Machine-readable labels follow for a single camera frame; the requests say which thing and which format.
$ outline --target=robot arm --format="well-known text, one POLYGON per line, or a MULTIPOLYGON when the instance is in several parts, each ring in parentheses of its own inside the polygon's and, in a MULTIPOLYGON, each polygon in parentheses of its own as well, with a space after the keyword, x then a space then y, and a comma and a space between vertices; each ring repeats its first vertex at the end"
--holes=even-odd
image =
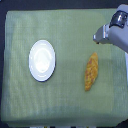
POLYGON ((116 45, 128 53, 128 5, 120 5, 110 24, 99 28, 93 40, 96 43, 116 45))

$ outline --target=white plate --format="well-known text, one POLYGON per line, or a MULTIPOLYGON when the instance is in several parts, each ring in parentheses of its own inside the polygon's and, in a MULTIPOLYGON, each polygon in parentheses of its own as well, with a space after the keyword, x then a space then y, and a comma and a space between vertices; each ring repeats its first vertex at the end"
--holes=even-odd
POLYGON ((37 41, 29 54, 29 69, 32 76, 38 81, 47 80, 55 68, 55 52, 52 45, 46 40, 37 41))

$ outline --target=green tablecloth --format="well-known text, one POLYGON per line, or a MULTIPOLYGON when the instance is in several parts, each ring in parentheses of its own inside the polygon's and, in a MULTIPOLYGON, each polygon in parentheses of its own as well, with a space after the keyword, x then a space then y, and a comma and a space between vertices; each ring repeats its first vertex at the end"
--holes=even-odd
POLYGON ((6 17, 1 118, 10 126, 115 126, 128 118, 125 54, 112 45, 96 45, 92 36, 109 23, 114 9, 10 11, 6 17), (56 68, 46 82, 29 71, 29 52, 48 40, 56 68), (93 52, 99 74, 89 92, 84 72, 93 52))

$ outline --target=orange food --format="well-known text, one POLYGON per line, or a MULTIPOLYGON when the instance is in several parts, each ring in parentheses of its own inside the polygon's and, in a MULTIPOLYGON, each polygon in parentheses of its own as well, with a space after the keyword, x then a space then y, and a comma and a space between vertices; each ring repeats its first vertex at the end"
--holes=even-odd
POLYGON ((87 68, 85 71, 85 90, 90 90, 92 84, 98 75, 98 55, 93 53, 87 63, 87 68))

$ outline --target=green cloth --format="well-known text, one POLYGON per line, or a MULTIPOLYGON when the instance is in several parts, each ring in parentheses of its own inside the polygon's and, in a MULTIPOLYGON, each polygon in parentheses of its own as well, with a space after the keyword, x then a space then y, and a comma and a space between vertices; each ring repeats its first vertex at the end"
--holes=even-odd
POLYGON ((128 118, 125 53, 113 45, 96 45, 93 34, 109 23, 114 9, 9 11, 5 26, 1 119, 9 126, 115 126, 128 118), (46 82, 29 70, 29 52, 47 40, 56 67, 46 82), (86 64, 93 52, 99 73, 84 90, 86 64))

